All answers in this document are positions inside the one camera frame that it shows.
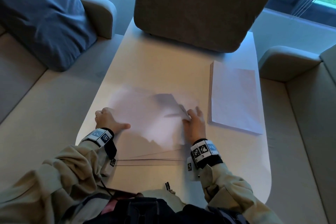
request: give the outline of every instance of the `sofa backrest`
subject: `sofa backrest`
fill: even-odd
[[[46,67],[0,25],[0,124]]]
[[[329,223],[336,223],[336,46],[286,83]]]

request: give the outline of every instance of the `stack of paper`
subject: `stack of paper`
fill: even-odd
[[[263,133],[254,70],[211,64],[208,123]]]
[[[182,119],[190,119],[185,109],[194,109],[197,101],[182,94],[155,94],[124,86],[108,106],[116,121],[131,124],[114,139],[117,165],[184,164],[188,152]]]

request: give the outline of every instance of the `beige sofa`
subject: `beige sofa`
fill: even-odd
[[[66,72],[47,70],[0,27],[0,190],[74,144],[120,45],[115,6],[81,1],[99,37]]]
[[[267,201],[286,224],[336,223],[336,45],[259,61],[272,172]]]

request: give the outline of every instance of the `white table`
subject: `white table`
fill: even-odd
[[[182,91],[192,94],[199,100],[206,118],[210,64],[213,60],[236,68],[255,70],[263,135],[255,136],[208,124],[206,133],[232,173],[248,181],[256,197],[266,202],[271,191],[271,167],[252,32],[248,32],[236,52],[218,54],[150,36],[138,29],[132,20],[79,130],[76,144],[95,128],[95,111],[107,106],[111,94],[123,84],[157,93]],[[137,193],[165,188],[164,183],[169,181],[182,201],[204,207],[206,202],[201,184],[189,181],[186,172],[186,165],[118,166],[107,187]]]

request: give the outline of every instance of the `person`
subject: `person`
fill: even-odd
[[[187,113],[191,120],[183,120],[186,140],[194,146],[204,143],[202,111],[197,107],[196,112]],[[116,122],[109,108],[96,111],[95,121],[97,133],[116,135],[131,127]],[[197,163],[208,202],[205,209],[185,205],[167,190],[112,195],[104,184],[100,186],[100,171],[110,154],[108,142],[102,146],[84,139],[26,173],[0,193],[0,223],[282,223],[253,195],[244,179],[228,170],[219,155]]]

